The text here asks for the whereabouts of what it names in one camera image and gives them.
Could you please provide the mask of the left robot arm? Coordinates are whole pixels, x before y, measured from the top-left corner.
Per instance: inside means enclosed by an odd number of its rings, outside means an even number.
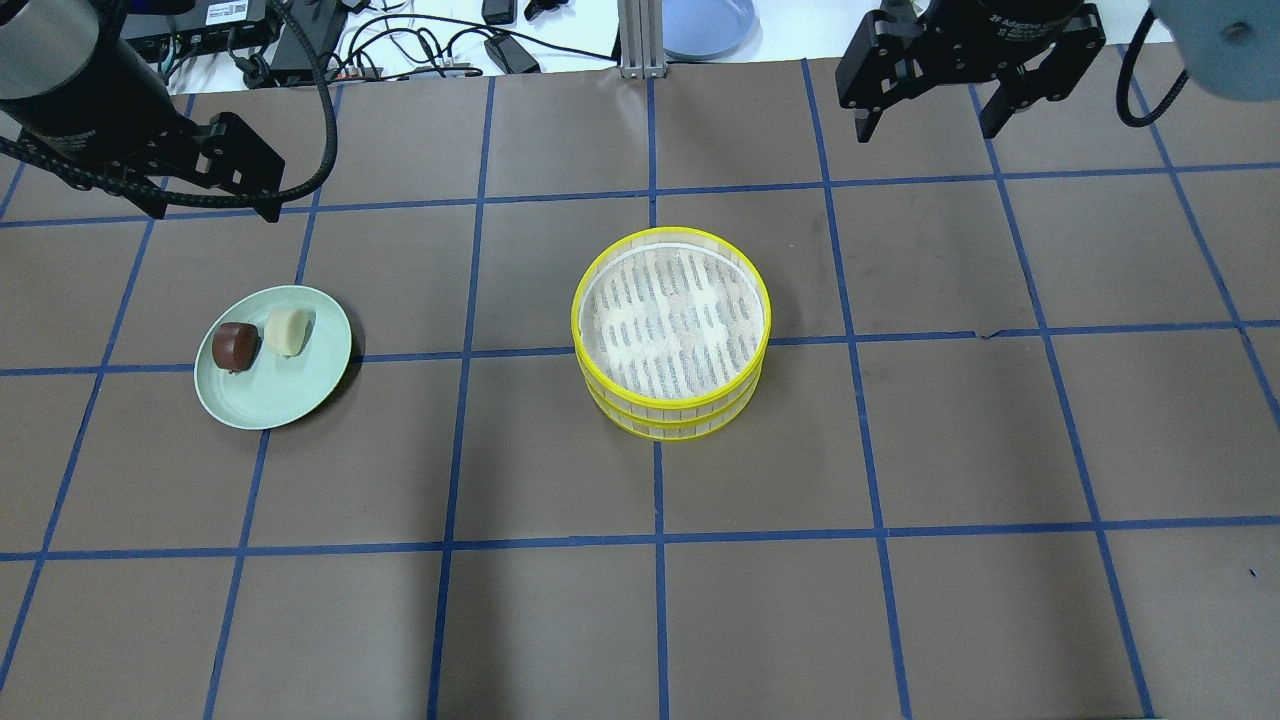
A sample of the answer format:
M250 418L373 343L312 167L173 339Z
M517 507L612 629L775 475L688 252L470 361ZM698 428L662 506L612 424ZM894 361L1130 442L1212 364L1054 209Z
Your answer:
M204 190L187 208L279 220L283 158L234 113L204 124L179 113L163 77L109 33L92 3L5 1L1 50L3 113L20 127L5 155L154 219L170 205L157 181L179 178Z

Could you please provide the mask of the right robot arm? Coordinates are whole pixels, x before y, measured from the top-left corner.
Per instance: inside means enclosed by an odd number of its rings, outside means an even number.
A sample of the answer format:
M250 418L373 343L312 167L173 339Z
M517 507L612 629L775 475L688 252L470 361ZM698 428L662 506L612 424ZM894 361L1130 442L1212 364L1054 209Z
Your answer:
M1164 24L1183 61L1171 88L1146 114L1129 92L1152 27ZM1107 42L1088 1L883 1L868 12L835 72L838 105L870 141L897 102L952 85L995 83L980 109L984 138L1038 101L1068 99ZM1275 1L1152 1L1123 56L1115 91L1120 122L1152 126L1189 82L1239 102L1277 99L1279 10Z

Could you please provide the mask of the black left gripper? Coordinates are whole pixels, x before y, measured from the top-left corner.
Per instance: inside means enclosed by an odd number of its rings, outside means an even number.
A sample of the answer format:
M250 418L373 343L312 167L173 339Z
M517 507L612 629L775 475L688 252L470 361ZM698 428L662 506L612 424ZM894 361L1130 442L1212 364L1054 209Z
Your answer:
M266 223L278 223L284 200L280 188L285 161L239 115L224 111L198 126L180 117L178 123L143 142L122 161L122 182L143 192L120 193L147 217L161 220L169 204L154 177L179 178L206 190L220 190L243 201Z

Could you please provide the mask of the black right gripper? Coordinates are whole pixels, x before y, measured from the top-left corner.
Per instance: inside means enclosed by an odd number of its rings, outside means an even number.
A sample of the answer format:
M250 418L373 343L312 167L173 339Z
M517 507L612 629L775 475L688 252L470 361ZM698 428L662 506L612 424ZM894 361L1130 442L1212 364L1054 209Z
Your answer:
M1064 99L1106 44L1100 10L1084 1L882 1L855 29L838 64L838 104L869 143L897 102L946 85L998 87L979 113L993 140L1012 117Z

